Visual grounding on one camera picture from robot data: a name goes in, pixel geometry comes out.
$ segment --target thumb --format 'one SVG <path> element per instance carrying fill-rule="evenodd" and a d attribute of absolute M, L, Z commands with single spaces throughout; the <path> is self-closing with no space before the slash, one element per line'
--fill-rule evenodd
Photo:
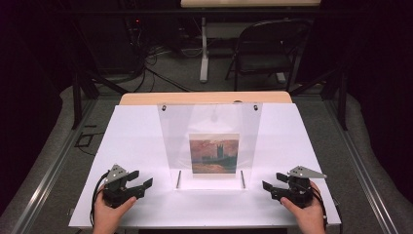
<path fill-rule="evenodd" d="M 302 211 L 299 207 L 295 206 L 295 204 L 293 204 L 291 201 L 289 201 L 285 197 L 281 198 L 281 203 L 283 206 L 286 207 L 287 210 L 289 210 L 295 216 L 297 216 L 298 213 Z"/>
<path fill-rule="evenodd" d="M 136 197 L 132 196 L 126 201 L 124 204 L 119 206 L 116 210 L 118 210 L 122 215 L 124 215 L 136 202 Z"/>

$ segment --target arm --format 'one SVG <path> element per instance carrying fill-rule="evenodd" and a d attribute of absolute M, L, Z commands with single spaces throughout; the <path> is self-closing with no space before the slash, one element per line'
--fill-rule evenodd
<path fill-rule="evenodd" d="M 94 234 L 113 234 L 122 216 L 133 206 L 136 198 L 132 196 L 116 209 L 106 206 L 102 192 L 97 194 L 94 203 Z"/>
<path fill-rule="evenodd" d="M 318 192 L 319 188 L 311 181 L 312 187 L 314 187 Z M 301 209 L 295 206 L 287 198 L 281 198 L 282 204 L 295 216 L 297 219 L 298 226 L 304 234 L 324 234 L 324 223 L 322 207 L 315 197 L 310 206 Z"/>

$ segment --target transparent panel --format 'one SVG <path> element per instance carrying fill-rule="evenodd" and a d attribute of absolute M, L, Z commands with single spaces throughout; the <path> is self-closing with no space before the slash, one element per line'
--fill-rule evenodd
<path fill-rule="evenodd" d="M 159 105 L 176 189 L 248 189 L 262 103 Z"/>

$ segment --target black chair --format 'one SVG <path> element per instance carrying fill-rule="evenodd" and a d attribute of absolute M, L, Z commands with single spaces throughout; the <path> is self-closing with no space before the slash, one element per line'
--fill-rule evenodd
<path fill-rule="evenodd" d="M 240 35 L 233 60 L 225 79 L 235 65 L 234 91 L 238 75 L 256 75 L 288 72 L 285 89 L 288 91 L 298 54 L 298 48 L 307 38 L 311 25 L 302 19 L 260 21 L 247 27 Z"/>

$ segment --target picture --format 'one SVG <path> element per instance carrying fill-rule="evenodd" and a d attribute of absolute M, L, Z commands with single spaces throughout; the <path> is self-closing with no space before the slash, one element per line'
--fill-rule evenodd
<path fill-rule="evenodd" d="M 193 174 L 234 174 L 240 136 L 238 134 L 191 134 Z"/>

